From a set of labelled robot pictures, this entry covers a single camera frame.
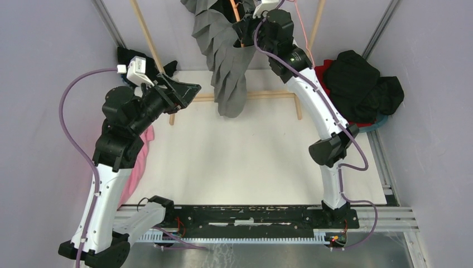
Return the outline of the orange plastic hanger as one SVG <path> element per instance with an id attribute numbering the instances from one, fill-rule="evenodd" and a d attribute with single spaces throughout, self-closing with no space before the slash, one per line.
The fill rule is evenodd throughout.
<path id="1" fill-rule="evenodd" d="M 229 3 L 231 5 L 231 8 L 233 10 L 233 14 L 234 14 L 234 17 L 235 17 L 235 22 L 233 24 L 236 24 L 237 22 L 239 22 L 241 20 L 241 16 L 240 16 L 240 13 L 239 13 L 239 6 L 242 6 L 243 3 L 242 3 L 242 1 L 235 1 L 235 0 L 229 0 Z"/>

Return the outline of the grey garment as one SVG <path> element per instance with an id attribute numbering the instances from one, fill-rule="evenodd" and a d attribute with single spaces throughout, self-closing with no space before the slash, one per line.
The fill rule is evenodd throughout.
<path id="1" fill-rule="evenodd" d="M 239 6 L 241 20 L 255 7 L 252 1 L 242 3 Z M 212 72 L 211 86 L 218 113 L 222 117 L 236 118 L 247 102 L 245 73 L 253 60 L 255 48 L 234 46 L 237 35 L 232 29 L 235 17 L 229 1 L 181 0 L 181 4 L 194 17 L 191 35 Z"/>

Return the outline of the pink wire hanger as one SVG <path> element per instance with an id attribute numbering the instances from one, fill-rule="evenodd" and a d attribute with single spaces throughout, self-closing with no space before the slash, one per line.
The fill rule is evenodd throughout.
<path id="1" fill-rule="evenodd" d="M 305 26 L 304 26 L 304 23 L 303 23 L 303 20 L 302 20 L 302 16 L 301 16 L 300 10 L 299 10 L 299 8 L 298 8 L 297 0 L 288 0 L 288 1 L 291 2 L 291 3 L 293 3 L 293 5 L 294 5 L 294 7 L 295 7 L 295 9 L 296 9 L 296 13 L 297 13 L 297 15 L 298 15 L 298 20 L 299 20 L 299 22 L 300 22 L 301 29 L 302 29 L 302 33 L 303 33 L 303 36 L 304 36 L 304 39 L 305 39 L 306 52 L 308 53 L 308 56 L 309 56 L 309 58 L 310 58 L 310 62 L 311 62 L 311 64 L 312 64 L 312 66 L 314 66 L 315 61 L 314 61 L 314 58 L 313 58 L 311 49 L 309 48 L 307 33 L 306 33 L 306 30 L 305 30 Z"/>

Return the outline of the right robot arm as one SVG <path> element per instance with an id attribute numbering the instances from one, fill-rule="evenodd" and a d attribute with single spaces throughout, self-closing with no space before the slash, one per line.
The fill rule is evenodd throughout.
<path id="1" fill-rule="evenodd" d="M 253 45 L 268 56 L 272 72 L 299 98 L 314 122 L 320 139 L 308 151 L 321 169 L 322 221 L 330 228 L 338 227 L 350 210 L 342 196 L 340 166 L 358 127 L 347 122 L 322 88 L 309 57 L 294 40 L 289 12 L 273 9 L 260 18 L 245 15 L 232 27 L 243 45 Z"/>

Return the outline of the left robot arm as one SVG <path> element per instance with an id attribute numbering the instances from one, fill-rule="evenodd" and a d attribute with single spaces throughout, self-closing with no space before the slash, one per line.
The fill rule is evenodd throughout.
<path id="1" fill-rule="evenodd" d="M 126 86 L 105 96 L 101 134 L 93 155 L 85 157 L 93 171 L 86 207 L 72 239 L 58 250 L 77 267 L 121 267 L 147 231 L 169 227 L 176 218 L 174 202 L 154 196 L 125 222 L 114 224 L 122 191 L 144 145 L 142 133 L 160 115 L 187 108 L 201 90 L 198 84 L 178 82 L 166 74 L 141 88 L 141 96 Z"/>

